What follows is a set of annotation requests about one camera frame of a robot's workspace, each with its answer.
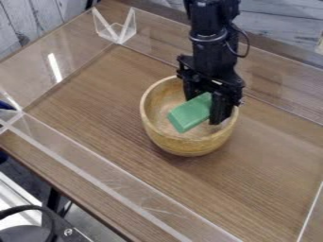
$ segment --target black cable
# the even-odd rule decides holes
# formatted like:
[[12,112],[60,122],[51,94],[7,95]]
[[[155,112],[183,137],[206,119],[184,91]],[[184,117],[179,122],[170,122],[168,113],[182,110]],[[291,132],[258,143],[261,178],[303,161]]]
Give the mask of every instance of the black cable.
[[46,208],[35,206],[35,205],[24,205],[24,206],[19,206],[19,207],[15,207],[15,208],[10,208],[7,210],[0,211],[0,220],[3,220],[6,217],[12,216],[18,213],[22,213],[27,210],[39,210],[40,212],[43,212],[50,217],[51,232],[50,232],[48,237],[47,237],[44,242],[54,242],[55,235],[56,235],[55,234],[55,231],[56,231],[55,218],[54,218],[54,215],[50,212],[50,210],[47,210]]
[[226,46],[227,46],[227,48],[228,48],[228,50],[230,50],[230,52],[232,53],[232,55],[234,56],[236,56],[236,57],[239,57],[239,58],[246,58],[247,57],[247,55],[249,55],[249,52],[250,52],[250,39],[249,39],[249,37],[247,37],[247,33],[241,29],[241,28],[238,28],[238,26],[236,25],[234,25],[232,23],[231,23],[231,25],[230,25],[239,33],[242,33],[242,35],[245,36],[245,38],[246,38],[246,42],[247,42],[247,49],[246,49],[246,52],[245,52],[245,54],[243,55],[241,55],[234,49],[232,49],[232,47],[231,47],[231,45],[230,45],[230,43],[228,42],[226,42]]

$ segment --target green sponge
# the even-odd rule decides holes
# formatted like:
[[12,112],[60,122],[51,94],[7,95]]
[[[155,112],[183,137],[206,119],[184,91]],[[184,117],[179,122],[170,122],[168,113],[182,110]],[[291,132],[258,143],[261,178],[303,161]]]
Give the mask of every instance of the green sponge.
[[204,93],[170,111],[168,120],[178,132],[188,131],[208,119],[211,104],[212,96]]

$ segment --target wooden bowl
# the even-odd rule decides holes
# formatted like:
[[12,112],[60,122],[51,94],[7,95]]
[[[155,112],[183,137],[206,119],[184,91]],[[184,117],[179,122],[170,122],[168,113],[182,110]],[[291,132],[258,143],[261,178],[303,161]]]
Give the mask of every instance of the wooden bowl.
[[179,133],[167,115],[186,102],[183,81],[176,77],[159,80],[147,89],[140,101],[140,114],[146,132],[156,145],[171,154],[194,157],[211,153],[227,141],[239,116],[235,107],[231,117],[218,126],[208,120],[186,133]]

